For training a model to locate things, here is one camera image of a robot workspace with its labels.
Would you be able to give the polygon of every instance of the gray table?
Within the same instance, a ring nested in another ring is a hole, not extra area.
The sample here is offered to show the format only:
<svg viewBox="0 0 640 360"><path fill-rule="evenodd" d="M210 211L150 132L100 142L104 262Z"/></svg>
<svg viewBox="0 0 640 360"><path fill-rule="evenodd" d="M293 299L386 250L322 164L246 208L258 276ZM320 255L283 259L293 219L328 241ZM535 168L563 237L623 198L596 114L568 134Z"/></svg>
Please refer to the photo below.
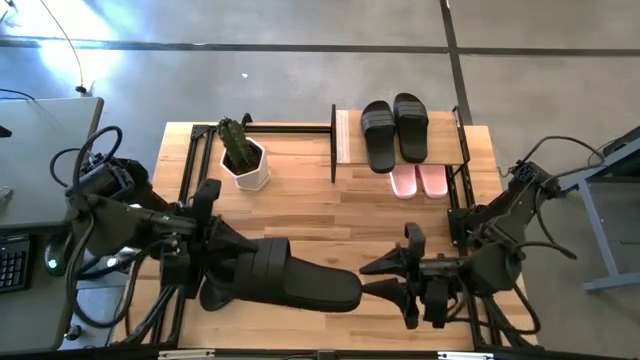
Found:
<svg viewBox="0 0 640 360"><path fill-rule="evenodd" d="M42 228L64 218L63 189L49 176L49 161L63 148L80 147L94 132L102 112L100 98L0 102L0 126L13 132L0 138L0 186L14 189L0 209L0 232ZM56 167L68 181L75 157ZM0 353L57 349L71 318L62 277L46 273L43 249L47 230L36 239L35 266L28 291L0 294Z"/></svg>

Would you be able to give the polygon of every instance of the gray floor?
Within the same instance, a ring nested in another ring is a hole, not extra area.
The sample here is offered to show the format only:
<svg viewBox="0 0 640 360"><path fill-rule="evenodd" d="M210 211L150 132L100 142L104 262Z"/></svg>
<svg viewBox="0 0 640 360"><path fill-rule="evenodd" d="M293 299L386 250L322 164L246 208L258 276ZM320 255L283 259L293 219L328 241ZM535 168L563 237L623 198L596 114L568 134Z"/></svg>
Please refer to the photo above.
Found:
<svg viewBox="0 0 640 360"><path fill-rule="evenodd" d="M59 37L39 3L8 16L0 34ZM49 0L78 39L225 43L446 46L437 0L107 1ZM512 48L640 47L634 0L450 0L459 46ZM85 83L105 99L102 125L125 131L121 153L152 170L164 124L251 112L258 120L328 121L332 103L362 108L410 91L430 109L457 103L448 55L82 50ZM462 56L474 124L490 127L507 167L544 135L599 145L640 124L640 57ZM39 98L75 96L77 68L65 43L0 48L0 87ZM548 143L535 161L550 172L586 162L571 145ZM640 287L586 295L604 275L595 238L570 196L544 217L568 261L532 250L529 297L549 349L640 355ZM531 240L542 240L537 224Z"/></svg>

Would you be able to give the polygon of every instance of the black slipper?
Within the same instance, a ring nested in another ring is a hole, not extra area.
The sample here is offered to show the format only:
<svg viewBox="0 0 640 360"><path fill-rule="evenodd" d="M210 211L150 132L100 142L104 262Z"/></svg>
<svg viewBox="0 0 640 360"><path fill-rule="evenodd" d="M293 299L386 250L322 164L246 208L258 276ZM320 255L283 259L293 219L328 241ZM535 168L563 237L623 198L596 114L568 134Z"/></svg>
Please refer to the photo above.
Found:
<svg viewBox="0 0 640 360"><path fill-rule="evenodd" d="M393 113L400 153L410 163L421 163L427 158L427 126L429 118L424 104L415 96L400 93L393 101Z"/></svg>
<svg viewBox="0 0 640 360"><path fill-rule="evenodd" d="M391 107L385 101L374 101L362 111L361 122L369 167L378 174L391 172L396 165L393 147L396 126Z"/></svg>
<svg viewBox="0 0 640 360"><path fill-rule="evenodd" d="M259 246L256 253L225 265L233 268L234 298L323 312L348 312L360 304L362 285L354 273L292 257L286 238L251 241Z"/></svg>

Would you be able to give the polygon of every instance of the plant pot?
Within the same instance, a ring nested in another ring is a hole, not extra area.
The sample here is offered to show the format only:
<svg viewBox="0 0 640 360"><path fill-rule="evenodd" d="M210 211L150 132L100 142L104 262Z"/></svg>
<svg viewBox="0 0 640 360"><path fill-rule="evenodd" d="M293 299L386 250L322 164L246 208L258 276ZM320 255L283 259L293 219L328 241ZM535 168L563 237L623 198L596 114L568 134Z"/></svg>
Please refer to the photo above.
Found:
<svg viewBox="0 0 640 360"><path fill-rule="evenodd" d="M254 146L260 150L260 165L258 165L257 169L246 174L236 175L227 167L227 165L225 165L227 149L225 149L222 153L220 166L222 166L222 168L225 169L229 173L229 175L231 175L238 188L242 190L258 191L269 182L269 177L271 176L271 173L269 172L269 165L267 164L267 152L252 138L247 138L247 141L251 143L251 146Z"/></svg>

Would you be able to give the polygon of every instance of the wooden table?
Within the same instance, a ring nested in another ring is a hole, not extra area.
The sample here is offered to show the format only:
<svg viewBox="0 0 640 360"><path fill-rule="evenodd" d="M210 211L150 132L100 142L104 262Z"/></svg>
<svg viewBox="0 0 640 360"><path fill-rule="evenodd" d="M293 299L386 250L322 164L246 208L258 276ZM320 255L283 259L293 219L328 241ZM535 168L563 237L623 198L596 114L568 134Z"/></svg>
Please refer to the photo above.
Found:
<svg viewBox="0 0 640 360"><path fill-rule="evenodd" d="M193 123L168 123L155 175L154 190L168 201L178 198L189 134ZM471 182L479 204L502 192L496 162L485 126L467 126ZM427 237L427 257L438 253L456 256L450 244L446 211L448 198L398 200L388 175L373 173L366 165L339 165L330 182L330 149L326 137L315 134L251 134L267 150L270 183L259 193L237 189L219 165L222 142L215 139L208 177L222 181L214 213L248 238L287 236L292 254L317 264L357 269L401 244L404 224L416 222ZM201 159L202 149L196 159ZM196 188L196 178L191 193ZM379 276L360 276L363 282ZM159 291L158 264L147 261L140 274L131 307L135 326ZM496 296L516 327L530 328L526 310L514 293ZM167 311L168 333L173 306ZM123 338L118 326L114 339ZM350 313L325 314L282 306L233 301L217 312L205 312L198 300L188 300L179 346L182 348L244 349L358 349L358 350L468 350L472 347L467 324L433 329L421 322L406 330L399 310L382 299L363 295Z"/></svg>

